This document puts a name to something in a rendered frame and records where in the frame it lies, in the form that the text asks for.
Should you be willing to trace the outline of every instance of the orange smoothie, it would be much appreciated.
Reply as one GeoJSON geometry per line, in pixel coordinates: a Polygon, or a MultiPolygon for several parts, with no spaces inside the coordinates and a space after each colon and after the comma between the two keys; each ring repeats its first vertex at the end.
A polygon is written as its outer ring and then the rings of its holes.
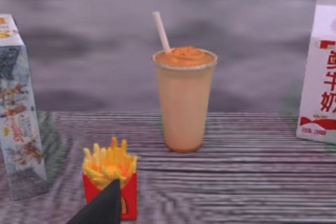
{"type": "Polygon", "coordinates": [[[210,87],[217,56],[194,47],[174,48],[153,57],[159,86],[166,146],[188,153],[200,148],[204,136],[210,87]]]}

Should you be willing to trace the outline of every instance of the gray cloudy background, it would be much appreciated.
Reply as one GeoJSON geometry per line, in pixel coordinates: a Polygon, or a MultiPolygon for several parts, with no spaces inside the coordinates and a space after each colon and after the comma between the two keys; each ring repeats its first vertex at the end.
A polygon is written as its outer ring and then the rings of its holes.
{"type": "Polygon", "coordinates": [[[158,111],[150,56],[216,52],[210,111],[297,110],[315,0],[0,0],[28,47],[39,110],[158,111]]]}

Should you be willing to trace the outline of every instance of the white milk carton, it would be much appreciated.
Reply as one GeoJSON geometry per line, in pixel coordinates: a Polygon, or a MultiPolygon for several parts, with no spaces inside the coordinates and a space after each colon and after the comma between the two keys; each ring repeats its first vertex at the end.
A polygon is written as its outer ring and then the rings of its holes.
{"type": "Polygon", "coordinates": [[[27,51],[12,16],[6,14],[0,14],[0,130],[12,199],[45,193],[47,178],[27,51]]]}
{"type": "Polygon", "coordinates": [[[336,0],[317,0],[297,137],[336,143],[336,0]]]}

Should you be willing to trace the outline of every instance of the tabletop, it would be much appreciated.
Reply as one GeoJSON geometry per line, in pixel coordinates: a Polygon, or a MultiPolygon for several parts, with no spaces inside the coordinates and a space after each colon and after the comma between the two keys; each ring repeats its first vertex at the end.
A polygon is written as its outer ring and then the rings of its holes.
{"type": "Polygon", "coordinates": [[[336,223],[336,146],[296,139],[296,122],[210,113],[201,149],[178,154],[164,145],[158,113],[40,112],[50,191],[11,201],[0,162],[0,223],[65,223],[85,205],[82,149],[112,135],[139,156],[133,223],[336,223]]]}

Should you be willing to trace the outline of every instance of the white straw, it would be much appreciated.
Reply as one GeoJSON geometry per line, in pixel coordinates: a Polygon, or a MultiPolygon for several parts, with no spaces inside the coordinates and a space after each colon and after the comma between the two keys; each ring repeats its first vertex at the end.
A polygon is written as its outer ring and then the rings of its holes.
{"type": "Polygon", "coordinates": [[[170,46],[169,46],[169,42],[168,42],[168,39],[167,39],[166,32],[164,31],[164,27],[163,27],[163,23],[162,23],[162,20],[161,20],[160,13],[159,12],[153,12],[153,17],[154,17],[154,21],[155,21],[155,24],[156,24],[156,28],[159,32],[159,37],[160,37],[160,40],[161,40],[161,44],[163,46],[163,50],[166,54],[169,54],[171,50],[170,50],[170,46]]]}

